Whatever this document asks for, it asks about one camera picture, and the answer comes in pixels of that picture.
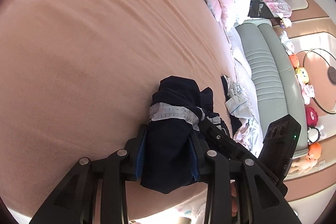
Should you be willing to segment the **person's right hand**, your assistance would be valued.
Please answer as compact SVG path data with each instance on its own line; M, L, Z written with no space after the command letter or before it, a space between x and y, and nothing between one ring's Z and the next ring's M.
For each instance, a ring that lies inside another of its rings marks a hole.
M238 213L238 205L236 203L237 190L234 181L231 181L230 187L231 187L231 216L235 217Z

